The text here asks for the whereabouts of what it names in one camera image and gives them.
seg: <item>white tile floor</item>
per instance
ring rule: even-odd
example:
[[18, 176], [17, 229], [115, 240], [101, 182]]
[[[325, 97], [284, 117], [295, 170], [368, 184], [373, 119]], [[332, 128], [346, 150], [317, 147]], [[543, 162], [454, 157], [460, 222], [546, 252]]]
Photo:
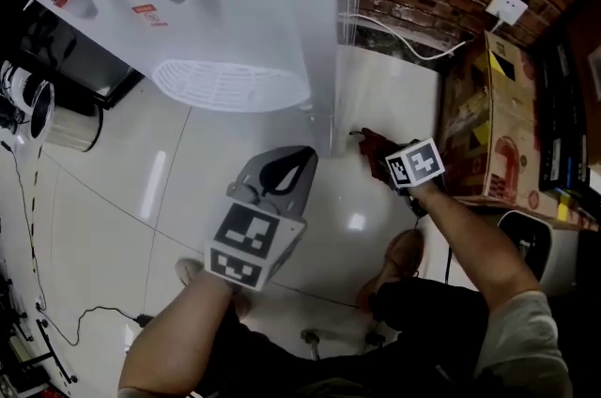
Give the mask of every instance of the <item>white tile floor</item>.
[[[353, 60], [342, 133], [365, 126], [397, 142], [433, 133], [439, 88], [433, 71], [361, 49], [353, 50]], [[191, 110], [144, 80], [107, 113], [89, 153], [45, 145], [39, 160], [20, 162], [28, 208], [36, 197], [34, 241], [48, 315], [74, 340], [78, 315], [94, 305], [158, 313], [181, 288], [176, 260], [200, 258], [223, 218], [226, 186], [254, 154], [309, 143], [303, 119], [290, 112]], [[292, 127], [297, 133], [286, 133]], [[34, 346], [43, 351], [23, 203], [14, 162], [4, 151], [0, 170], [2, 254], [30, 315]], [[355, 294], [414, 216], [370, 177], [349, 141], [340, 157], [320, 161], [305, 218], [306, 235], [263, 293], [253, 296], [246, 323], [300, 356], [309, 356], [300, 339], [304, 328], [333, 333], [320, 347], [324, 356], [357, 353], [374, 324], [351, 306]], [[442, 280], [446, 246], [431, 222], [421, 226], [429, 229], [421, 275]], [[452, 273], [463, 280], [460, 268]], [[50, 365], [56, 384], [73, 396], [115, 396], [126, 348], [138, 331], [127, 318], [103, 311], [84, 318], [77, 347], [51, 330], [69, 372], [79, 378], [67, 386]]]

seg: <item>shoe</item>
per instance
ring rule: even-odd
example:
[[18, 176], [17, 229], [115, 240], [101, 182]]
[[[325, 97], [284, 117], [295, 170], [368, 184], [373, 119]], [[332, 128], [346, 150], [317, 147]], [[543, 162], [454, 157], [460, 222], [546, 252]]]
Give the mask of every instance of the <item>shoe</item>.
[[184, 286], [203, 269], [205, 269], [205, 265], [195, 259], [179, 258], [176, 262], [176, 274]]
[[371, 314], [369, 297], [385, 283], [396, 283], [415, 276], [423, 258], [424, 235], [420, 230], [410, 229], [398, 235], [384, 253], [382, 271], [357, 294], [357, 307], [365, 314]]
[[[176, 274], [184, 286], [203, 269], [205, 269], [205, 265], [192, 258], [179, 258], [176, 262]], [[232, 302], [238, 319], [244, 319], [251, 311], [252, 303], [241, 291], [232, 297]]]

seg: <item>gray sleeve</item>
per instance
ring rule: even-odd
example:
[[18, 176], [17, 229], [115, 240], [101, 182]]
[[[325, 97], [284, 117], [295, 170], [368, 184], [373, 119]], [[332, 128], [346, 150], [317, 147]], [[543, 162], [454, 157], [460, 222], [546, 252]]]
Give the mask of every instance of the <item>gray sleeve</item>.
[[535, 397], [572, 396], [557, 346], [557, 325], [543, 293], [522, 293], [490, 315], [474, 373], [484, 370], [499, 376], [505, 386], [529, 390]]

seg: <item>electrical outlet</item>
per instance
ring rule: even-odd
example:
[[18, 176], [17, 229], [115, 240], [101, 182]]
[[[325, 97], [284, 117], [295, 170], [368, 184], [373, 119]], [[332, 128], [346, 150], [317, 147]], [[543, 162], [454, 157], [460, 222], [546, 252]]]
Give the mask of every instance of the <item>electrical outlet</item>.
[[486, 12], [514, 25], [526, 9], [528, 5], [520, 0], [492, 0]]

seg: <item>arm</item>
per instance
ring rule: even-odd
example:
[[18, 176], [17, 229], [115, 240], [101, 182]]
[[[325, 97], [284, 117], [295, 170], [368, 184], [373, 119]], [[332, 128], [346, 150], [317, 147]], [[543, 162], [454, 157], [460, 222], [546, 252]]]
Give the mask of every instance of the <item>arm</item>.
[[231, 298], [223, 280], [199, 272], [133, 342], [119, 389], [187, 396], [205, 373]]
[[536, 278], [511, 240], [432, 182], [409, 190], [449, 242], [490, 312], [524, 291], [539, 290]]

